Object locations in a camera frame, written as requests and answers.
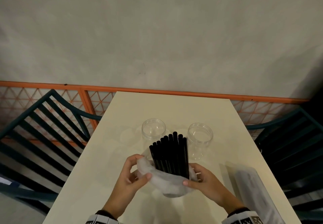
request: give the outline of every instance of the transparent jar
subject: transparent jar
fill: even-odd
[[[160,138],[165,136],[165,132],[166,125],[159,119],[152,118],[143,122],[141,134],[144,141],[144,147],[149,147],[153,142],[160,140]]]
[[[202,158],[212,138],[213,132],[210,127],[203,123],[191,124],[187,132],[189,158],[194,160]]]

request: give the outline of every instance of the translucent plastic wrapper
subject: translucent plastic wrapper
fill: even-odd
[[[149,161],[144,157],[137,160],[137,169],[139,178],[144,174],[151,173],[152,177],[149,182],[168,198],[181,197],[193,191],[193,189],[183,185],[183,181],[187,180],[186,178],[156,170],[153,161]],[[196,173],[191,166],[189,166],[189,172],[190,180],[197,181]]]
[[[285,224],[256,169],[239,165],[235,179],[243,203],[250,210],[256,211],[264,224]]]

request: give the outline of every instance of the dark green chair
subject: dark green chair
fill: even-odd
[[[255,139],[287,198],[323,189],[323,126],[303,108],[264,124]],[[302,223],[323,223],[323,199],[293,206]]]
[[[80,128],[59,108],[56,102],[52,100],[54,98],[62,106],[69,109],[77,122],[79,123]],[[52,111],[56,112],[56,116],[59,115],[61,120],[59,120],[46,106],[44,103],[47,103],[52,108]],[[46,132],[48,132],[53,138],[55,138],[63,147],[65,147],[71,154],[78,158],[81,153],[75,149],[68,141],[66,141],[61,134],[59,134],[55,129],[53,129],[45,120],[43,120],[35,110],[39,109],[49,120],[53,122],[67,137],[70,138],[70,141],[74,142],[80,149],[84,149],[85,146],[82,142],[75,136],[75,133],[80,136],[85,142],[88,142],[90,139],[90,133],[84,123],[82,117],[100,121],[101,116],[89,114],[84,112],[60,96],[55,90],[50,90],[46,93],[41,99],[34,103],[30,108],[23,112],[18,118],[12,121],[3,131],[0,132],[0,152],[10,157],[14,161],[24,165],[30,170],[34,171],[43,178],[51,181],[59,187],[63,187],[65,181],[49,172],[48,170],[42,168],[38,164],[34,163],[21,153],[14,150],[10,147],[9,143],[3,143],[1,140],[6,137],[16,141],[19,145],[23,146],[27,150],[31,151],[33,154],[38,156],[40,159],[51,165],[53,168],[69,176],[71,171],[60,164],[58,161],[50,157],[47,153],[37,147],[35,144],[31,143],[27,138],[17,132],[16,128],[19,126],[25,131],[30,133],[48,149],[53,151],[58,157],[62,158],[69,165],[75,166],[76,161],[68,156],[64,151],[57,147],[52,141],[50,141],[46,136],[41,132],[35,129],[30,123],[26,121],[27,117],[34,120],[39,126],[41,126]],[[74,130],[74,133],[70,131],[62,121],[65,121],[67,125]],[[14,198],[28,206],[38,210],[43,214],[47,214],[50,208],[42,203],[45,202],[54,202],[58,193],[52,191],[51,189],[39,184],[38,182],[22,175],[21,173],[11,169],[3,163],[0,163],[0,177],[11,181],[10,185],[0,183],[0,193],[3,193],[11,198]]]

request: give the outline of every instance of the table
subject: table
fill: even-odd
[[[254,167],[286,224],[300,223],[268,165],[228,99],[117,92],[58,195],[44,224],[83,224],[107,201],[126,158],[144,151],[141,125],[163,120],[185,133],[202,122],[214,133],[197,163],[211,170],[234,194],[232,166]],[[119,221],[135,223],[221,223],[227,214],[199,191],[166,198],[149,183],[140,189]]]

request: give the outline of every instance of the gray concrete wall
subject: gray concrete wall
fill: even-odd
[[[0,80],[310,97],[323,0],[0,0]]]

